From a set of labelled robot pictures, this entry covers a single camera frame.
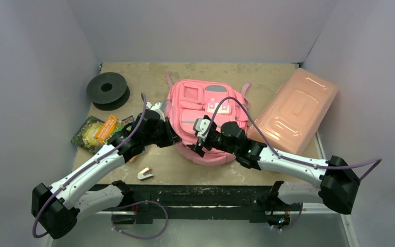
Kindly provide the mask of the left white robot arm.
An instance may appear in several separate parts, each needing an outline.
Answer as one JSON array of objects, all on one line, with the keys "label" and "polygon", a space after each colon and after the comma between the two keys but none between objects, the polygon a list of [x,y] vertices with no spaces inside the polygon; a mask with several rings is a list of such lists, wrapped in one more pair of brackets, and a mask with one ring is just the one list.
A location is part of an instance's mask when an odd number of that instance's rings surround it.
[{"label": "left white robot arm", "polygon": [[[31,212],[35,217],[32,234],[35,238],[49,235],[59,239],[68,234],[85,216],[104,209],[136,209],[134,191],[123,181],[114,181],[106,188],[88,193],[101,178],[141,154],[146,146],[160,148],[181,142],[168,117],[155,110],[144,110],[133,123],[116,132],[92,158],[77,170],[49,186],[40,183],[32,191]],[[45,234],[37,233],[40,224]]]}]

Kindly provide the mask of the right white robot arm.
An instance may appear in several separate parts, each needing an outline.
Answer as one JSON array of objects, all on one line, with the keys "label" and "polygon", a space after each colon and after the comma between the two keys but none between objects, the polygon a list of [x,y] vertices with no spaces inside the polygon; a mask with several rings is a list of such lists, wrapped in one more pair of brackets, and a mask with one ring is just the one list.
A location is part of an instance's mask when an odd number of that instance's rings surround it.
[{"label": "right white robot arm", "polygon": [[197,142],[189,148],[199,156],[204,156],[205,149],[217,149],[233,154],[245,168],[285,173],[303,180],[304,183],[298,185],[282,183],[271,192],[268,202],[272,208],[281,209],[294,203],[323,203],[339,214],[352,213],[361,181],[342,158],[313,159],[271,148],[249,139],[235,121],[224,123],[218,131],[210,119],[199,118],[193,130]]}]

